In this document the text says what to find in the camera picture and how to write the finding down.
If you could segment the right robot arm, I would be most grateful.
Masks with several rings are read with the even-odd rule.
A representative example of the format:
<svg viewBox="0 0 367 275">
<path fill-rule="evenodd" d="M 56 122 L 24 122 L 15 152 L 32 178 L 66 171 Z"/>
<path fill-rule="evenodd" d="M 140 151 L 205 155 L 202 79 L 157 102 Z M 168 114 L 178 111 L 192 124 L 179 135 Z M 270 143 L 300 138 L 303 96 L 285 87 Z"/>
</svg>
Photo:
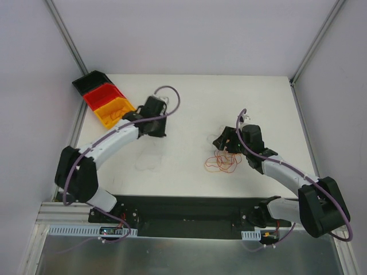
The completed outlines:
<svg viewBox="0 0 367 275">
<path fill-rule="evenodd" d="M 251 224 L 265 228 L 277 220 L 298 223 L 314 238 L 332 234 L 346 226 L 350 231 L 350 214 L 337 182 L 327 176 L 307 175 L 285 162 L 277 152 L 265 147 L 258 125 L 225 127 L 213 141 L 220 151 L 242 154 L 251 168 L 281 183 L 297 196 L 296 200 L 272 196 L 248 214 Z"/>
</svg>

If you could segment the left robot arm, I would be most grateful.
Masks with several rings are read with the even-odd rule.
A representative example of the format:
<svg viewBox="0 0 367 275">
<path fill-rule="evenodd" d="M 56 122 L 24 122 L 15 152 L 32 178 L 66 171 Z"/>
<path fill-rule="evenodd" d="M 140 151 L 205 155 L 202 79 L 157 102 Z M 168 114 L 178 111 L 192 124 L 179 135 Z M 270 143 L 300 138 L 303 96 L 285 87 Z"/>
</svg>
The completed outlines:
<svg viewBox="0 0 367 275">
<path fill-rule="evenodd" d="M 81 148 L 65 147 L 58 163 L 55 184 L 75 200 L 101 209 L 109 223 L 117 222 L 121 209 L 117 198 L 99 186 L 97 171 L 101 165 L 123 146 L 143 135 L 163 137 L 167 104 L 156 96 L 149 96 L 136 111 L 126 113 L 105 135 Z"/>
</svg>

